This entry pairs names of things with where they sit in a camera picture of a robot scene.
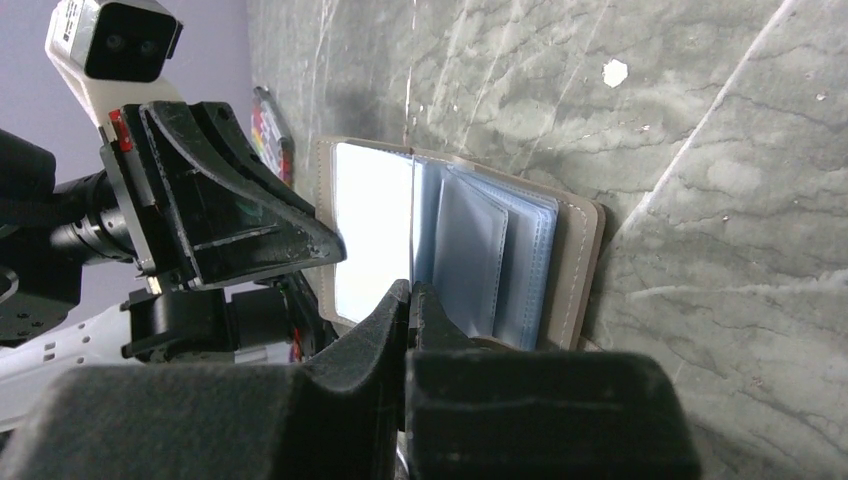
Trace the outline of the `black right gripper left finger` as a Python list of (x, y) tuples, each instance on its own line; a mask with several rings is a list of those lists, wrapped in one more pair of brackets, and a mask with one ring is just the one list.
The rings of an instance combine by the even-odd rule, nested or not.
[(71, 370), (13, 433), (5, 479), (390, 479), (411, 286), (307, 362)]

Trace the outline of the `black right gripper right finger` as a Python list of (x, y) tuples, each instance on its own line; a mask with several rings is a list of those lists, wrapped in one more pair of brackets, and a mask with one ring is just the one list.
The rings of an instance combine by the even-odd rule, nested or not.
[(418, 283), (406, 357), (416, 479), (698, 479), (669, 376), (632, 352), (483, 349)]

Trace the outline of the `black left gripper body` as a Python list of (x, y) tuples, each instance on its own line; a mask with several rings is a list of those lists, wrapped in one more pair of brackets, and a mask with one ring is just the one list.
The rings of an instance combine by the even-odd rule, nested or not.
[(1, 135), (1, 359), (27, 349), (58, 359), (59, 326), (81, 300), (91, 265), (134, 265), (145, 281), (116, 310), (107, 349), (122, 360), (207, 358), (279, 340), (304, 356), (333, 340), (304, 270), (210, 290), (180, 282), (167, 198), (139, 109), (110, 114), (122, 135), (104, 142), (103, 169), (63, 184), (54, 155), (10, 132)]

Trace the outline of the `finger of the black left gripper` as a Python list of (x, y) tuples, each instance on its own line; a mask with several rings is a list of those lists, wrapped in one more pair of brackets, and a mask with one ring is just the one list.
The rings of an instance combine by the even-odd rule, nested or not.
[(259, 282), (345, 259), (341, 238), (261, 161), (228, 104), (154, 101), (139, 116), (184, 288)]

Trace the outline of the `grey card holder wallet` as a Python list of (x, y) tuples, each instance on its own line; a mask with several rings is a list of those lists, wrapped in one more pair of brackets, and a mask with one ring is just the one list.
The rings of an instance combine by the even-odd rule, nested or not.
[(353, 326), (397, 280), (432, 286), (466, 335), (578, 346), (606, 223), (590, 199), (455, 155), (351, 137), (311, 152), (318, 219), (346, 258), (318, 271), (329, 320)]

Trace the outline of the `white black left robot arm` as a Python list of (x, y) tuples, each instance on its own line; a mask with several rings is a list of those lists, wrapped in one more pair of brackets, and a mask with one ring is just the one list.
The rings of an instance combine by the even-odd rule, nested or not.
[(58, 184), (47, 150), (1, 135), (1, 428), (90, 365), (232, 362), (284, 339), (321, 349), (310, 268), (346, 256), (261, 162), (231, 108), (109, 113), (103, 169)]

